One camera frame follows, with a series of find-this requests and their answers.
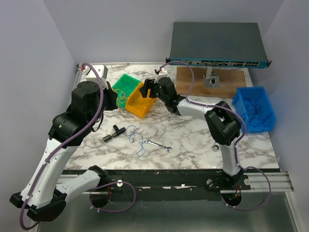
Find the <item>green plastic bin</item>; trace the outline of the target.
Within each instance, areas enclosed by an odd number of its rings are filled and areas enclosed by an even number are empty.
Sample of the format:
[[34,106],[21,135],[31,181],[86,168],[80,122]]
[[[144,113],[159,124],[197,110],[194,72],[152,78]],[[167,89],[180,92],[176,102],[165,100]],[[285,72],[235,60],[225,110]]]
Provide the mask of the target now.
[[125,108],[129,96],[133,93],[136,87],[140,84],[140,80],[131,77],[128,74],[123,74],[120,79],[113,85],[113,90],[117,93],[117,106]]

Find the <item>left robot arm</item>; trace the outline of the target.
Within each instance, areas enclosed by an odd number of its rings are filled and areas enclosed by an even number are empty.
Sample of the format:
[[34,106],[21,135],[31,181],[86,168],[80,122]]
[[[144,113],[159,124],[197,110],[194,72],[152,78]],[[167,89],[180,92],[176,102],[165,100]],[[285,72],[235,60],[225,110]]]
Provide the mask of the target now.
[[53,119],[43,157],[27,186],[10,197],[17,208],[27,209],[27,216],[35,222],[55,220],[66,204],[95,189],[104,190],[107,175],[94,165],[86,172],[64,184],[58,184],[68,160],[91,132],[97,121],[103,120],[104,111],[117,109],[117,94],[107,81],[103,90],[92,81],[80,82],[71,93],[66,112]]

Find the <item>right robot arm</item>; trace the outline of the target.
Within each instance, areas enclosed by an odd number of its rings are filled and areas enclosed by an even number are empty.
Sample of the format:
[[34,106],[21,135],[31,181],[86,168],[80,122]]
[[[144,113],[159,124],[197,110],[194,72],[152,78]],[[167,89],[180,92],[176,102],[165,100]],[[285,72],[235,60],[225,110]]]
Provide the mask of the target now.
[[189,101],[176,92],[175,85],[169,77],[163,77],[159,81],[146,79],[140,93],[143,98],[159,98],[172,114],[206,121],[212,138],[221,150],[223,186],[234,189],[239,185],[243,170],[238,161],[236,144],[240,138],[241,122],[225,101],[215,105]]

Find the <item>blue plastic bin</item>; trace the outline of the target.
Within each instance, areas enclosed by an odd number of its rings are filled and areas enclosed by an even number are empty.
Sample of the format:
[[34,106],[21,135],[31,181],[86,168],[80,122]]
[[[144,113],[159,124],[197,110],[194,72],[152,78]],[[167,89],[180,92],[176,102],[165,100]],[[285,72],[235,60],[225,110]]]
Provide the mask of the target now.
[[247,133],[274,129],[276,115],[264,87],[238,87],[232,104],[242,117]]

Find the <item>yellow plastic bin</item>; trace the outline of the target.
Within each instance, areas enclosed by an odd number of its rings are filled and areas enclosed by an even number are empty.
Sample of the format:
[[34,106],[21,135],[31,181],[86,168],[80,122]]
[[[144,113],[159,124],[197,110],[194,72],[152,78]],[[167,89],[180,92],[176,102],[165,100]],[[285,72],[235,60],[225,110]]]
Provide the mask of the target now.
[[156,102],[156,98],[143,98],[140,93],[140,88],[143,86],[143,83],[135,88],[135,90],[127,98],[125,109],[133,113],[139,118],[143,118],[150,110],[151,106]]

